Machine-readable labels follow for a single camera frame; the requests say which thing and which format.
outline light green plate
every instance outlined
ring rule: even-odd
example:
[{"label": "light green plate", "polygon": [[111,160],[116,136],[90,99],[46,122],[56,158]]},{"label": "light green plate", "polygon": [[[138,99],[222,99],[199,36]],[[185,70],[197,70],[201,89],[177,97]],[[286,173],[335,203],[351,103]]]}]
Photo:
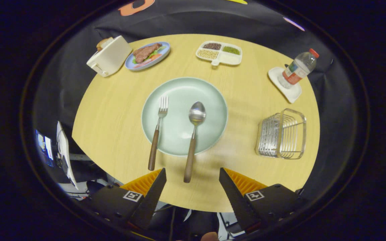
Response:
[{"label": "light green plate", "polygon": [[196,129],[195,154],[215,145],[226,129],[228,110],[224,97],[212,84],[192,77],[176,78],[157,87],[147,98],[142,109],[141,122],[144,134],[151,143],[159,119],[159,99],[167,95],[169,108],[160,121],[157,148],[166,154],[187,156],[193,124],[189,120],[191,106],[200,101],[206,110],[206,119]]}]

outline beans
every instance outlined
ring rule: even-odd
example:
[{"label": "beans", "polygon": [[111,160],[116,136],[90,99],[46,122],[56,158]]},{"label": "beans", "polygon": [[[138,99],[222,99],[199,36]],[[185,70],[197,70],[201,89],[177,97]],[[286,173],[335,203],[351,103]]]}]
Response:
[{"label": "beans", "polygon": [[224,52],[232,53],[232,54],[235,54],[235,55],[239,55],[241,53],[241,52],[239,52],[239,50],[237,50],[235,48],[232,48],[232,47],[229,47],[229,46],[225,46],[224,48],[222,48],[222,50]]},{"label": "beans", "polygon": [[199,50],[199,52],[197,52],[197,55],[199,55],[202,58],[214,60],[217,58],[218,52],[201,49],[201,50]]},{"label": "beans", "polygon": [[219,50],[221,48],[221,44],[219,43],[207,43],[203,46],[204,49],[215,49]]}]

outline green beans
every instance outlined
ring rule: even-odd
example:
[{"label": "green beans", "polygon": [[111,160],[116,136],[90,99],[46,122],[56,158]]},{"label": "green beans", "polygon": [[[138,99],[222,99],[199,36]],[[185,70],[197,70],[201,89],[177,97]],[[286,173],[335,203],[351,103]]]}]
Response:
[{"label": "green beans", "polygon": [[235,54],[235,55],[240,55],[241,52],[235,48],[232,48],[232,47],[229,47],[229,46],[225,46],[224,48],[222,48],[222,50],[224,52],[228,52],[228,53],[232,53],[232,54]]}]

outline fork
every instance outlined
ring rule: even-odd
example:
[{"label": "fork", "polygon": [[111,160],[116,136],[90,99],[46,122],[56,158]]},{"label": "fork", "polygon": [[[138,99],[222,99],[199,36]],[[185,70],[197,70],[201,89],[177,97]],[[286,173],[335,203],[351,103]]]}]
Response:
[{"label": "fork", "polygon": [[169,98],[162,96],[159,100],[159,120],[157,121],[156,130],[154,131],[153,142],[151,143],[150,159],[148,159],[148,169],[154,171],[154,164],[156,163],[157,141],[159,140],[159,124],[160,119],[168,114]]}]

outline red bottle cap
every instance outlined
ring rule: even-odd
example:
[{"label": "red bottle cap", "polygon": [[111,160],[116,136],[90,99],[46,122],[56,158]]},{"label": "red bottle cap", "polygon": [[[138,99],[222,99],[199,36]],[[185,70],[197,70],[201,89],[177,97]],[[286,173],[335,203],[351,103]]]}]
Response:
[{"label": "red bottle cap", "polygon": [[310,52],[312,55],[314,55],[315,58],[318,58],[318,57],[320,56],[317,52],[315,52],[314,49],[309,49],[309,52]]}]

